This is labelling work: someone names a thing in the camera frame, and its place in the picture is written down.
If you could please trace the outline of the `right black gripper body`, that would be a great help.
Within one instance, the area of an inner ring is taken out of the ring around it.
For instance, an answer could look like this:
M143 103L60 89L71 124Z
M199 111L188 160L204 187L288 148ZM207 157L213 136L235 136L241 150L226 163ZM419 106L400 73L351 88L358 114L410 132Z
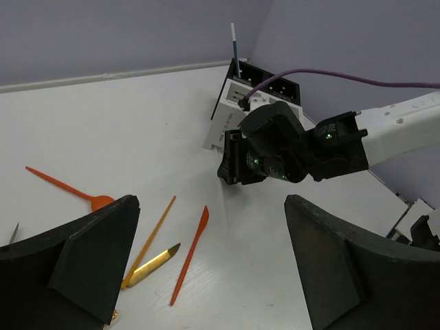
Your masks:
M285 180L285 166L276 157L260 155L240 130L229 130L224 134L223 157L217 177L227 185L256 184L267 177Z

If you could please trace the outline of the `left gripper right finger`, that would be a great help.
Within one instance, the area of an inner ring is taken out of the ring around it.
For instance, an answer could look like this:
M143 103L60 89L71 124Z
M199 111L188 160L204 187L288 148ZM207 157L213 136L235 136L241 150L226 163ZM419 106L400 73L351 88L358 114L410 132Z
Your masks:
M342 220L299 195L285 216L313 329L438 329L439 253Z

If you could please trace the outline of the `white blue chopstick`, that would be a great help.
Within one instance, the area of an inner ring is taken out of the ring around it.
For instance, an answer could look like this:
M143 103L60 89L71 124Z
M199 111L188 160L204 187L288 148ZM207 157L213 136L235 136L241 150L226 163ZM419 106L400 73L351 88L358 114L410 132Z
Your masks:
M236 37L236 31L234 23L230 24L230 30L231 30L231 36L232 36L232 46L233 46L233 52L234 52L234 62L236 65L236 77L241 78L241 70L239 66L239 56L238 56L238 49L237 49L237 37Z

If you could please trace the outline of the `gold chopstick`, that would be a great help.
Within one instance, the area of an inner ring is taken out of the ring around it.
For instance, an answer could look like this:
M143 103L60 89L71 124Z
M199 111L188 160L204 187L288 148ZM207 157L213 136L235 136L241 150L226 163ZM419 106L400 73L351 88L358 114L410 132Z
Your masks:
M169 204L167 205L164 213L162 214L162 216L160 217L159 221L157 222L156 226L154 227L153 231L150 233L148 239L146 240L144 246L142 247L142 249L140 250L140 253L137 255L135 261L133 262L132 266L130 267L125 279L122 281L121 284L121 289L125 289L128 284L129 281L131 280L135 270L138 268L140 262L142 261L144 255L146 254L147 250L149 249L150 245L152 244L155 236L157 235L159 229L161 228L167 214L169 213L170 209L172 208L173 204L175 203L176 200L176 196L174 195L171 199L171 201L169 202Z

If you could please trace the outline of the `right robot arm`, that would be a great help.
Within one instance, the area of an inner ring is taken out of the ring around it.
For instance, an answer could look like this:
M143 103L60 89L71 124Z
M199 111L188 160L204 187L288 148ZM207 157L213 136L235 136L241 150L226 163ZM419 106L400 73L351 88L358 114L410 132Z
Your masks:
M320 182L368 170L386 160L439 143L439 92L386 107L349 111L306 130L286 102L259 101L225 132L217 170L226 184L268 177Z

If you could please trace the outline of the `gold metal knife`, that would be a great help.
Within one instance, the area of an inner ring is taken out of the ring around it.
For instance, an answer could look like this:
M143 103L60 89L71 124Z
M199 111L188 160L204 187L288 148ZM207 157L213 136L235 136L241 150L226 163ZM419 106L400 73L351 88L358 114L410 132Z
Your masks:
M161 254L157 255L155 258L151 259L143 266L137 268L130 280L128 281L127 287L133 287L137 285L140 281L143 281L147 276L153 273L155 270L159 269L166 262L171 260L174 255L178 252L181 243L175 244L173 247L163 251Z

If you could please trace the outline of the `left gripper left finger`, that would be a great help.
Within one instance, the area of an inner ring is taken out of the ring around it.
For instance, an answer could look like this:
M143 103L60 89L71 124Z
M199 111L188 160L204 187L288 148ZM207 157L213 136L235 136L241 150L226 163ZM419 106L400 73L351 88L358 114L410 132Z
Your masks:
M1 247L2 329L103 329L111 323L140 216L126 195Z

